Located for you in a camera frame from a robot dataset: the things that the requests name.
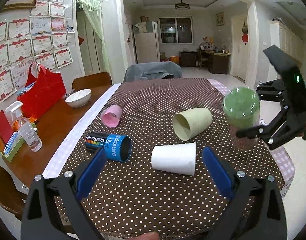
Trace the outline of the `near wooden chair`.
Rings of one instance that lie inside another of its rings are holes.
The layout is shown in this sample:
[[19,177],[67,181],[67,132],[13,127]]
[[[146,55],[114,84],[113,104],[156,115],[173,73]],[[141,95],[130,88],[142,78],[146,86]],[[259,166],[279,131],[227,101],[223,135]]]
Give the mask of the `near wooden chair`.
[[11,175],[0,166],[0,206],[22,220],[27,194],[17,190]]

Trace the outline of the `small pink cup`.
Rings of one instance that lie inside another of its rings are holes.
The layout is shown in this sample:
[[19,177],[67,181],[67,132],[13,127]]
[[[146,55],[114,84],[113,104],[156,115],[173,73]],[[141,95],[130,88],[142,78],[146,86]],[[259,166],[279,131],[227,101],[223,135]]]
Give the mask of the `small pink cup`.
[[101,113],[101,121],[109,128],[117,127],[122,116],[122,109],[118,105],[111,105]]

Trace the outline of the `red bag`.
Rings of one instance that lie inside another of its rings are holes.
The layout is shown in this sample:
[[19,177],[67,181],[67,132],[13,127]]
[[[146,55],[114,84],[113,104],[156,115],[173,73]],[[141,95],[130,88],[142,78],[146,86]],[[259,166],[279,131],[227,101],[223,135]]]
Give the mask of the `red bag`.
[[33,85],[30,90],[17,97],[22,102],[25,117],[39,119],[67,92],[60,72],[54,73],[41,64],[32,63],[28,69],[25,87]]

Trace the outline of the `clear spray bottle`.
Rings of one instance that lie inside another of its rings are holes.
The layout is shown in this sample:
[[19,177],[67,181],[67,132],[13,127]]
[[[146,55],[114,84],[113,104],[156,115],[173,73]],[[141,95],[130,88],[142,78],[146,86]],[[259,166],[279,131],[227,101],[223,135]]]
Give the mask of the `clear spray bottle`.
[[42,141],[33,127],[33,124],[28,118],[24,117],[21,110],[22,106],[22,102],[15,101],[6,108],[6,113],[10,117],[12,128],[16,132],[19,132],[31,151],[37,152],[42,147]]

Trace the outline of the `wooden chair back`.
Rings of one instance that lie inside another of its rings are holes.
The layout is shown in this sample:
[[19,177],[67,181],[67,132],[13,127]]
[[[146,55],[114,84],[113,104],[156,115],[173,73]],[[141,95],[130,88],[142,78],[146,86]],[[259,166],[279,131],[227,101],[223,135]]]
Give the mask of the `wooden chair back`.
[[108,72],[100,72],[92,75],[82,76],[74,79],[72,89],[75,91],[91,89],[100,86],[112,85],[112,78]]

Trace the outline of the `brown polka dot tablecloth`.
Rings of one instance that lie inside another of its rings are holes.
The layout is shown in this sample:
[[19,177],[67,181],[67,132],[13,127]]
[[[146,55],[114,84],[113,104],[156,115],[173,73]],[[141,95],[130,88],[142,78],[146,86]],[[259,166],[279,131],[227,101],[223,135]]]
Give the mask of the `brown polka dot tablecloth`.
[[82,205],[104,235],[157,232],[177,239],[207,231],[228,203],[202,161],[209,146],[248,176],[273,176],[286,194],[295,166],[283,147],[256,141],[237,149],[222,110],[228,88],[213,79],[167,79],[112,86],[70,131],[46,166],[46,178],[74,170],[90,155],[90,132],[130,137],[125,163],[108,160]]

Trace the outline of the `ceiling lamp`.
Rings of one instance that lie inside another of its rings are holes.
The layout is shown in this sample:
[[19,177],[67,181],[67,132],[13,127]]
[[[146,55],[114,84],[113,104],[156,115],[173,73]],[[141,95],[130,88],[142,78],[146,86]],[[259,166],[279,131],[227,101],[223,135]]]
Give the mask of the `ceiling lamp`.
[[174,5],[175,10],[189,10],[190,5],[188,3],[184,3],[182,0]]

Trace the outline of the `green tray with items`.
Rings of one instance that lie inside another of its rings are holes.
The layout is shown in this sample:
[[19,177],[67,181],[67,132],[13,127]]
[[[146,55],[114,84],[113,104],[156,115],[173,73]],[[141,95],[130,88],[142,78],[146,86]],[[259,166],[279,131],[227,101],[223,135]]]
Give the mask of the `green tray with items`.
[[12,160],[13,156],[16,154],[18,149],[23,145],[23,143],[24,143],[24,139],[21,137],[19,132],[16,132],[13,129],[13,135],[11,136],[11,138],[6,144],[4,143],[4,146],[1,148],[1,154],[7,159]]

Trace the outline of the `pale green cup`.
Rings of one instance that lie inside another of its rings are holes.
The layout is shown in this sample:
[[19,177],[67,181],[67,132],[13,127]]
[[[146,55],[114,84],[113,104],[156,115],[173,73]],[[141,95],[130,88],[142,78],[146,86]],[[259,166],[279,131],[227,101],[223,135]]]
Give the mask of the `pale green cup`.
[[182,141],[188,141],[204,132],[212,123],[213,116],[207,108],[193,108],[173,116],[173,129]]

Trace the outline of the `green door curtain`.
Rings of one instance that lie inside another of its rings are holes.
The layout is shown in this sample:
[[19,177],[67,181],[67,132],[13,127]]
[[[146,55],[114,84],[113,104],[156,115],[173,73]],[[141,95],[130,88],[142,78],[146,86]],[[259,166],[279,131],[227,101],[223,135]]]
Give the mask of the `green door curtain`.
[[101,2],[99,0],[76,0],[76,2],[80,4],[80,8],[83,9],[90,25],[101,41],[103,69],[110,74],[110,64],[103,31]]

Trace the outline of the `white ceramic bowl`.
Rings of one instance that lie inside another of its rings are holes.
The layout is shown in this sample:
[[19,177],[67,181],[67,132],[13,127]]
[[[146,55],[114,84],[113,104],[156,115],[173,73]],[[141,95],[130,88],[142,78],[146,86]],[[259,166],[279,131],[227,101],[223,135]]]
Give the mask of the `white ceramic bowl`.
[[91,89],[82,89],[69,95],[65,102],[72,108],[79,108],[84,106],[91,97]]

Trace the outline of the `black blue cylindrical can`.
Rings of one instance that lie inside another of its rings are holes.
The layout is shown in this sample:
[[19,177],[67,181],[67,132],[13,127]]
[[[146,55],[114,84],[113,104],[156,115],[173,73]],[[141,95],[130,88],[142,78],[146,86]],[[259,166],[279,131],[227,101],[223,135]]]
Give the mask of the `black blue cylindrical can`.
[[86,136],[85,147],[90,154],[103,149],[107,159],[125,163],[131,157],[132,142],[127,135],[91,132]]

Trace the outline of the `red envelope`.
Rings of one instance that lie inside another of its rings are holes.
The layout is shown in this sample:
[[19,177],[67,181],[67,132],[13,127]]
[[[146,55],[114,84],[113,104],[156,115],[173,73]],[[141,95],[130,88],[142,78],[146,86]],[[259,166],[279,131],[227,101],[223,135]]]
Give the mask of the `red envelope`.
[[0,137],[6,144],[13,135],[13,129],[10,126],[4,111],[0,111]]

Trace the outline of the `grey covered chair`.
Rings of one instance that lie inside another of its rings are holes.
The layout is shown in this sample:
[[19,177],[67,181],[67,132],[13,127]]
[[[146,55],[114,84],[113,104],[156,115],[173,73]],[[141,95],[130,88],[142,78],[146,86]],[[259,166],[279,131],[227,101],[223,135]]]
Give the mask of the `grey covered chair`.
[[124,82],[157,79],[180,79],[181,67],[174,62],[149,62],[131,65],[127,68]]

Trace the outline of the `clear jar pink green contents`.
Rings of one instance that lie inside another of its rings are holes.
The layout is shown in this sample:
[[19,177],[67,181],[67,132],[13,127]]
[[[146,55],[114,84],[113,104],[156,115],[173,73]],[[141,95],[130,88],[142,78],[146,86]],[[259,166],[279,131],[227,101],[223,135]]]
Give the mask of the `clear jar pink green contents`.
[[238,138],[236,133],[260,123],[260,99],[256,92],[247,87],[234,88],[225,95],[222,108],[233,146],[238,150],[251,149],[257,139]]

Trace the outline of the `dark wooden desk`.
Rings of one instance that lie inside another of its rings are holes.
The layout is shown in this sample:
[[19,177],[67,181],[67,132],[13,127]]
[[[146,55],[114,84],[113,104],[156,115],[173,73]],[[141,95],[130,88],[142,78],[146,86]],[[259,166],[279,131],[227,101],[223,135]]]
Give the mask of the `dark wooden desk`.
[[212,74],[228,74],[231,54],[209,50],[180,51],[180,67],[207,68]]

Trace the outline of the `white paper cup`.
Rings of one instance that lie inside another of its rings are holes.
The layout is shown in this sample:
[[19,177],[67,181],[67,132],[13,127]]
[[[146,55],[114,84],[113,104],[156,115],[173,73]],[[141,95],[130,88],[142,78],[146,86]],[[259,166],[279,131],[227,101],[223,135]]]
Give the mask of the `white paper cup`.
[[196,142],[176,145],[155,146],[151,165],[154,170],[194,176]]

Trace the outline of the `wooden chair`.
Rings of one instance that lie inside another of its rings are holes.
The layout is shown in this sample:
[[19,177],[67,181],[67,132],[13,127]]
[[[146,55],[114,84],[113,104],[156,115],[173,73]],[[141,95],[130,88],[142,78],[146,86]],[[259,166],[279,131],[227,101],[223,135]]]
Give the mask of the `wooden chair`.
[[11,175],[0,166],[0,206],[22,220],[27,194],[17,190]]
[[82,76],[74,79],[72,89],[75,91],[91,89],[100,86],[112,85],[112,78],[108,72],[100,72],[92,75]]

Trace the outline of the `white cabinet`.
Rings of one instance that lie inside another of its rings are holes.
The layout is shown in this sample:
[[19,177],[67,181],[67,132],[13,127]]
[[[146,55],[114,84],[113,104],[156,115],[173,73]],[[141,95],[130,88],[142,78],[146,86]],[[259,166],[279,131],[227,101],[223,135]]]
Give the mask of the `white cabinet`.
[[266,20],[269,33],[269,46],[275,45],[289,55],[303,69],[303,39],[302,29],[290,22],[285,25],[280,21]]

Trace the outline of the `white refrigerator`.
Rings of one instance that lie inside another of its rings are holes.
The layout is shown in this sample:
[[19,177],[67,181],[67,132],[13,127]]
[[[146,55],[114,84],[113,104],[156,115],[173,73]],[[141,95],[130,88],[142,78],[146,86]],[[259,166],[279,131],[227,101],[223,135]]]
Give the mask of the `white refrigerator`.
[[148,21],[133,25],[134,47],[137,63],[160,61],[158,22]]

